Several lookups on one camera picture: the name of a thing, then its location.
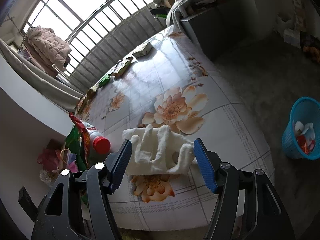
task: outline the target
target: white towel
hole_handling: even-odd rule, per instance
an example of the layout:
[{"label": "white towel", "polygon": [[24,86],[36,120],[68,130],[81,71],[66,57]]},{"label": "white towel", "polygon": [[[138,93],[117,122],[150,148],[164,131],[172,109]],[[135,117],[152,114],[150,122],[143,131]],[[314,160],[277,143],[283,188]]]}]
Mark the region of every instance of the white towel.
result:
[{"label": "white towel", "polygon": [[132,143],[127,175],[187,174],[190,165],[197,163],[193,142],[172,132],[168,125],[124,130],[122,137]]}]

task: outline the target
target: white wall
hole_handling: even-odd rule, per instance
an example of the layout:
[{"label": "white wall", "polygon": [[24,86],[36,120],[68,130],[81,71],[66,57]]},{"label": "white wall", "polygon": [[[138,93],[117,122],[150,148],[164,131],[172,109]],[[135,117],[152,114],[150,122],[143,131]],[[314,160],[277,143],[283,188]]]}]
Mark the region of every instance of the white wall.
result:
[{"label": "white wall", "polygon": [[[9,11],[9,15],[10,17],[14,17],[13,20],[18,28],[22,27],[24,21],[27,19],[29,12],[31,11],[31,9],[37,1],[38,0],[16,0],[16,2]],[[10,21],[5,22],[0,27],[0,38],[7,43],[16,39],[15,42],[18,45],[20,45],[22,38],[17,33],[17,29],[13,26],[12,22]]]},{"label": "white wall", "polygon": [[40,181],[42,168],[37,156],[49,140],[63,142],[64,136],[50,129],[21,107],[0,88],[0,198],[18,228],[31,238],[34,223],[18,203],[24,186],[36,206],[49,188]]},{"label": "white wall", "polygon": [[48,187],[40,181],[37,156],[49,140],[63,143],[72,122],[7,64],[0,54],[0,198],[18,228],[31,238],[33,222],[18,204],[24,186],[38,206]]},{"label": "white wall", "polygon": [[0,54],[0,87],[12,100],[31,116],[61,135],[72,128],[68,113],[49,101],[25,82]]},{"label": "white wall", "polygon": [[[294,13],[292,0],[239,0],[249,33],[257,39],[268,36],[274,26],[276,15]],[[305,0],[307,31],[320,38],[320,17],[310,0]]]}]

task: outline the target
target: concrete floor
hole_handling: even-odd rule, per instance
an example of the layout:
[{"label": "concrete floor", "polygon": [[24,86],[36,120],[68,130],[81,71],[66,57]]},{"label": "concrete floor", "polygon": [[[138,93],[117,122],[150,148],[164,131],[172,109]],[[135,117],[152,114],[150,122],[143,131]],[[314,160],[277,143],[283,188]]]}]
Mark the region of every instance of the concrete floor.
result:
[{"label": "concrete floor", "polygon": [[[275,187],[298,239],[320,210],[320,160],[288,159],[281,150],[281,136],[298,98],[309,96],[320,101],[320,65],[275,33],[238,46],[214,63],[241,96],[271,147]],[[140,238],[202,240],[205,232],[206,227],[145,232]]]}]

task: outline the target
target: blue trash can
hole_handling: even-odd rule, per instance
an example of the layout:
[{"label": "blue trash can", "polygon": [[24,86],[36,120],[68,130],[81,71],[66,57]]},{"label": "blue trash can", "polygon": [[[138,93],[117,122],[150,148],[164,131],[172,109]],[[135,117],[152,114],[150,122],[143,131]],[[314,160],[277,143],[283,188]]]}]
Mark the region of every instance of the blue trash can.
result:
[{"label": "blue trash can", "polygon": [[[313,123],[313,129],[316,134],[316,145],[313,151],[307,155],[299,147],[294,136],[294,126],[297,121]],[[290,119],[282,135],[282,149],[287,157],[292,159],[306,158],[316,160],[320,157],[320,103],[313,98],[299,98],[292,106]]]}]

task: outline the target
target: window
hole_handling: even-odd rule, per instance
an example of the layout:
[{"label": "window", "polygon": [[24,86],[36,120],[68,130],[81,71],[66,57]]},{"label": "window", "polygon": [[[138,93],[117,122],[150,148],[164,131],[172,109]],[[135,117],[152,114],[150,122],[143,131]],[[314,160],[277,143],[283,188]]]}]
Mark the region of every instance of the window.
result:
[{"label": "window", "polygon": [[9,47],[13,49],[15,52],[18,52],[19,50],[19,47],[14,42],[11,42]]},{"label": "window", "polygon": [[90,21],[86,21],[107,1],[40,0],[22,30],[26,33],[29,28],[40,25],[53,29],[55,34],[64,40],[77,33],[70,45],[71,62],[65,72],[70,76],[89,50],[94,48],[108,32],[152,2],[152,0],[114,0],[109,6],[102,7]]}]

